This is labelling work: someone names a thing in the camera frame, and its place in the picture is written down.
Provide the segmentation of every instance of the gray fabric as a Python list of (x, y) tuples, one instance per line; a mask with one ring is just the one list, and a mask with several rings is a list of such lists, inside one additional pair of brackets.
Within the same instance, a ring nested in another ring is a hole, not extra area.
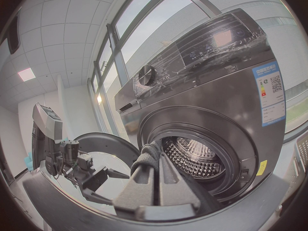
[[(155, 174), (155, 191), (159, 191), (159, 157), (161, 154), (161, 140), (153, 141), (151, 144), (146, 144), (141, 150), (141, 155), (138, 157), (136, 162), (133, 163), (131, 167), (131, 175), (138, 168), (139, 165), (148, 165), (154, 168)], [(223, 205), (218, 202), (212, 195), (208, 193), (194, 178), (193, 176), (185, 173), (179, 167), (176, 167), (180, 175), (183, 177), (184, 181), (194, 192), (194, 194), (199, 198), (201, 205), (198, 214), (210, 214), (223, 208)], [(156, 202), (158, 203), (158, 195), (155, 196)]]
[(139, 165), (148, 165), (154, 168), (154, 174), (159, 174), (159, 157), (161, 154), (161, 140), (146, 144), (141, 150), (141, 155), (131, 167), (131, 175)]

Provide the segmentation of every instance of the display screen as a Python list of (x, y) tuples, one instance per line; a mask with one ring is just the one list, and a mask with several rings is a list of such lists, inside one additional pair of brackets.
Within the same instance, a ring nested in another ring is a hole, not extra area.
[(220, 20), (213, 20), (195, 32), (183, 37), (176, 45), (185, 65), (209, 57), (220, 49), (231, 49), (250, 41), (252, 33), (232, 14), (227, 14)]

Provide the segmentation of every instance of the cable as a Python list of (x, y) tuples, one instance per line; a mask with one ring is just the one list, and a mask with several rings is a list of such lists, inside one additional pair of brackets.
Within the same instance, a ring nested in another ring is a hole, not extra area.
[(56, 179), (56, 180), (60, 177), (60, 175), (62, 175), (62, 170), (63, 170), (63, 166), (64, 166), (64, 161), (65, 161), (65, 154), (64, 155), (62, 154), (62, 156), (63, 156), (63, 161), (62, 161), (60, 172), (58, 173), (57, 178), (53, 176), (53, 178)]
[(88, 153), (87, 153), (87, 152), (83, 152), (83, 151), (78, 151), (78, 152), (81, 152), (82, 154), (87, 154), (87, 155), (88, 155)]

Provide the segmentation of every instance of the chair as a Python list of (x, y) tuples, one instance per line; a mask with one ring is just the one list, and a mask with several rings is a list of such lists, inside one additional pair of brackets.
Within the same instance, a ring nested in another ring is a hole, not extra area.
[(29, 152), (28, 154), (29, 156), (25, 157), (24, 161), (26, 163), (28, 170), (32, 171), (33, 170), (32, 152)]

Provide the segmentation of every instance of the energy label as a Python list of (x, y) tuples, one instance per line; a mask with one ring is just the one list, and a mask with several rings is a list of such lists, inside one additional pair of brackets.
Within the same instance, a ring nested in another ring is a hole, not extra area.
[(262, 126), (286, 118), (285, 94), (277, 61), (252, 69), (259, 90)]

